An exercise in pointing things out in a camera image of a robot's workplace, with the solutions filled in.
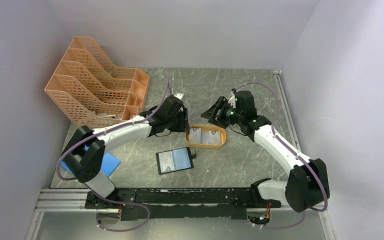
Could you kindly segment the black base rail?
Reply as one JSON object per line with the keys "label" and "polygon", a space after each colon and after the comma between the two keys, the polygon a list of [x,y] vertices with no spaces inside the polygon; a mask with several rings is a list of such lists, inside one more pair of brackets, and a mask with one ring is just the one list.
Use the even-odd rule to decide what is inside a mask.
{"label": "black base rail", "polygon": [[122,221],[230,217],[246,220],[250,209],[280,208],[280,201],[263,199],[250,187],[119,188],[116,203],[87,193],[84,207],[99,213],[121,210]]}

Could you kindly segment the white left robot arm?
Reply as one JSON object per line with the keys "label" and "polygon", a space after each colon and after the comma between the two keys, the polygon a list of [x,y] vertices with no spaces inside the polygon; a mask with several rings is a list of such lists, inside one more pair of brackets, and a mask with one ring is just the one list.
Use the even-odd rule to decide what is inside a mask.
{"label": "white left robot arm", "polygon": [[103,128],[78,128],[59,159],[73,178],[89,187],[106,208],[114,207],[119,191],[102,171],[104,155],[121,145],[161,135],[163,132],[182,133],[188,130],[188,109],[184,94],[168,96],[163,102],[141,112],[130,120]]}

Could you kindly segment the blue folder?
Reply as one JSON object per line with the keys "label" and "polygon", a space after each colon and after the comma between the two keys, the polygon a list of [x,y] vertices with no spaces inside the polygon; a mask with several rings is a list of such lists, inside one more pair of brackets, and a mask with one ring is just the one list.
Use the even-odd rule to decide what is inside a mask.
{"label": "blue folder", "polygon": [[[60,166],[69,173],[69,176],[66,176],[65,178],[72,178],[74,177],[74,173],[71,171],[69,166],[66,164],[65,160],[68,159],[67,156],[60,164]],[[107,177],[110,177],[110,175],[116,170],[116,168],[120,165],[121,161],[112,155],[111,153],[107,152],[103,155],[102,163],[101,163],[101,171],[103,174]]]}

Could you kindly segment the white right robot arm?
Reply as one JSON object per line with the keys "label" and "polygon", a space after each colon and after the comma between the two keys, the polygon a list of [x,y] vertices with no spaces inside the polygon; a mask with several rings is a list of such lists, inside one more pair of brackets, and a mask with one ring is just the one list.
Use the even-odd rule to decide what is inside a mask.
{"label": "white right robot arm", "polygon": [[321,212],[327,209],[330,189],[326,164],[286,141],[270,120],[257,113],[250,91],[236,91],[231,99],[221,96],[200,116],[223,129],[238,125],[243,135],[263,147],[286,172],[286,181],[263,179],[254,183],[249,199],[255,207],[275,200],[287,203],[297,213],[316,210],[318,204],[323,204]]}

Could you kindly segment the orange oval tray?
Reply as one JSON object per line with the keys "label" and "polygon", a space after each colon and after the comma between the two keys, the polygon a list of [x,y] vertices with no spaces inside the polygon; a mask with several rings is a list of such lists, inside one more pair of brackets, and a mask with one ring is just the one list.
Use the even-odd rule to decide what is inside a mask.
{"label": "orange oval tray", "polygon": [[[206,144],[193,144],[193,143],[190,143],[189,142],[189,131],[190,131],[190,128],[193,128],[193,127],[196,127],[196,128],[202,128],[202,131],[204,130],[207,130],[207,131],[220,131],[221,133],[221,145],[206,145]],[[186,132],[185,134],[185,140],[186,140],[186,143],[190,146],[190,147],[194,147],[194,148],[205,148],[205,149],[220,149],[222,148],[225,143],[226,143],[226,140],[227,140],[227,134],[226,134],[226,131],[221,128],[221,127],[218,127],[218,126],[215,126],[215,125],[199,125],[199,124],[193,124],[191,125],[189,128],[189,130]]]}

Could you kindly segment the credit card in tray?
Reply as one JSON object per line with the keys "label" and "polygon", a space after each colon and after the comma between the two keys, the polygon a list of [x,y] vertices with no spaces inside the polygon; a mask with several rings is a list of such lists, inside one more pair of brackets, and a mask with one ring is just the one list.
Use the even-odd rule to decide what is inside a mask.
{"label": "credit card in tray", "polygon": [[221,132],[216,130],[203,130],[201,132],[201,143],[204,145],[221,145]]}

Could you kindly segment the black leather card holder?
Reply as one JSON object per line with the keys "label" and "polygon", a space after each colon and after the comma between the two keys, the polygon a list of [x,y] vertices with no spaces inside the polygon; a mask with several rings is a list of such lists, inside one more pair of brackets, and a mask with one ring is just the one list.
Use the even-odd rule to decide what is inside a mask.
{"label": "black leather card holder", "polygon": [[[160,154],[164,152],[171,152],[172,157],[173,157],[173,162],[175,166],[174,171],[170,172],[161,172],[161,167],[160,167]],[[184,171],[188,169],[193,169],[194,168],[194,162],[193,160],[197,157],[196,150],[191,152],[191,149],[189,147],[183,147],[183,148],[178,148],[178,149],[173,149],[173,150],[166,150],[166,151],[161,151],[157,152],[155,154],[156,157],[156,163],[157,163],[157,170],[159,175],[164,175],[168,173],[174,173],[174,172],[179,172],[179,171]]]}

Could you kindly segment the orange mesh file organizer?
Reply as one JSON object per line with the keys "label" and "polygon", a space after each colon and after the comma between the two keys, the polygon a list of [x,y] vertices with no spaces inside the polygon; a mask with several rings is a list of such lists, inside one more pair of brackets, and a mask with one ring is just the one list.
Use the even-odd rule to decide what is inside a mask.
{"label": "orange mesh file organizer", "polygon": [[93,38],[75,36],[44,90],[72,124],[103,128],[138,115],[149,83],[141,69],[115,65]]}

